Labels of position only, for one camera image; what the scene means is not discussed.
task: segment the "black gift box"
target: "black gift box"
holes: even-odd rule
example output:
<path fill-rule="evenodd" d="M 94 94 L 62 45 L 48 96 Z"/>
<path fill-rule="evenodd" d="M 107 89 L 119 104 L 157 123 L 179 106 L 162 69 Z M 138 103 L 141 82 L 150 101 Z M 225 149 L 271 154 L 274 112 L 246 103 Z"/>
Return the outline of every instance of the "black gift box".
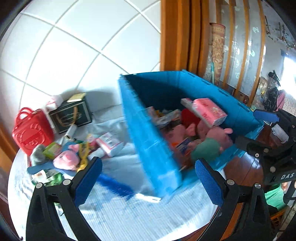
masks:
<path fill-rule="evenodd" d="M 64 101 L 56 110 L 49 112 L 49 115 L 59 134 L 66 132 L 73 123 L 74 109 L 77 108 L 75 125 L 83 126 L 92 122 L 91 113 L 85 97 L 76 102 Z"/>

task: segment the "plastic bag roll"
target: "plastic bag roll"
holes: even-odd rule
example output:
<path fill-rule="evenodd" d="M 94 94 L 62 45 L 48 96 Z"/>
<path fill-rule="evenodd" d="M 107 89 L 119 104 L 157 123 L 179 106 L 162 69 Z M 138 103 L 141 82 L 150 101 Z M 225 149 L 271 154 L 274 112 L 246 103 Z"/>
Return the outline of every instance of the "plastic bag roll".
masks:
<path fill-rule="evenodd" d="M 65 134 L 65 139 L 66 140 L 71 140 L 74 136 L 74 133 L 77 130 L 77 125 L 73 124 L 70 126 L 70 128 L 67 130 L 66 134 Z"/>

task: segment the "gray plush toy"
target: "gray plush toy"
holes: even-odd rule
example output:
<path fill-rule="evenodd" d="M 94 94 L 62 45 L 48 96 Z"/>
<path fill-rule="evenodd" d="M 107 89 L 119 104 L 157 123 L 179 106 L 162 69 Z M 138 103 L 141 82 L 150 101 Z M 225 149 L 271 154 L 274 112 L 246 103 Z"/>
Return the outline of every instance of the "gray plush toy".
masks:
<path fill-rule="evenodd" d="M 39 144 L 34 148 L 30 156 L 32 166 L 41 165 L 49 161 L 49 159 L 43 155 L 44 150 L 45 146 L 42 144 Z"/>

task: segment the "red plastic handbag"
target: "red plastic handbag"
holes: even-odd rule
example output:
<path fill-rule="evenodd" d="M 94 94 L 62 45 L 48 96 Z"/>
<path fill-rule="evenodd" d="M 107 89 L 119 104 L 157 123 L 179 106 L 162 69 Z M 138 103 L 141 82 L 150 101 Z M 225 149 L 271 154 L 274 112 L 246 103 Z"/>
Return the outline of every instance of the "red plastic handbag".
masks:
<path fill-rule="evenodd" d="M 54 140 L 54 134 L 45 113 L 41 109 L 33 111 L 28 107 L 22 108 L 17 114 L 12 137 L 27 155 L 31 155 L 37 145 L 48 146 Z"/>

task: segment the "white bedsheet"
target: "white bedsheet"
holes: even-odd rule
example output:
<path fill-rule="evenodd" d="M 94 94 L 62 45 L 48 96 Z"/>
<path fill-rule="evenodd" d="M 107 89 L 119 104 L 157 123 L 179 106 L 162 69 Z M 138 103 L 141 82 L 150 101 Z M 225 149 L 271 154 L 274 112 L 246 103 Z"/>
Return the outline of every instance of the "white bedsheet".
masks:
<path fill-rule="evenodd" d="M 134 145 L 129 140 L 121 106 L 95 113 L 93 123 L 79 128 L 78 138 L 87 133 L 109 131 L 126 146 L 117 157 L 103 161 L 103 172 L 132 187 L 135 192 L 153 195 Z M 13 162 L 8 201 L 11 218 L 18 235 L 25 240 L 27 214 L 34 186 L 26 172 L 24 153 L 19 150 Z M 169 202 L 150 203 L 135 197 L 125 201 L 95 184 L 85 204 L 79 207 L 83 216 L 102 240 L 175 240 L 207 224 L 216 211 L 202 184 L 175 195 Z M 67 235 L 76 239 L 64 215 L 60 217 Z"/>

